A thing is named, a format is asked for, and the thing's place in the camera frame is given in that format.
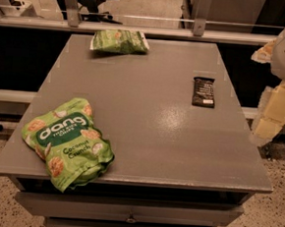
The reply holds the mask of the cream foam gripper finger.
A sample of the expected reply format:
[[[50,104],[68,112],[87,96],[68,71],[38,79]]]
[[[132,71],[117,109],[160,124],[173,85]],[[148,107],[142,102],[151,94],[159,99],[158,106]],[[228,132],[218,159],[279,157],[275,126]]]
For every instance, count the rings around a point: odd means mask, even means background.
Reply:
[[[268,41],[263,47],[254,51],[252,59],[261,64],[270,63],[272,60],[274,44],[275,40]]]
[[[251,125],[250,141],[263,146],[285,126],[285,81],[275,88],[267,86],[258,102],[257,114]]]

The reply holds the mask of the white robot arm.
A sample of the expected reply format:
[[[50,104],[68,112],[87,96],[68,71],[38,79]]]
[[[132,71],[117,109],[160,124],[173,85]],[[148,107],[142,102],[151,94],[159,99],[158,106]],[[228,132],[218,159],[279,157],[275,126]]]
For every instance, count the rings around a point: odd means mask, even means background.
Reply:
[[[271,142],[285,126],[285,29],[255,51],[252,59],[261,64],[269,63],[271,73],[281,80],[277,87],[267,86],[263,90],[251,125],[251,141],[256,146],[263,146]]]

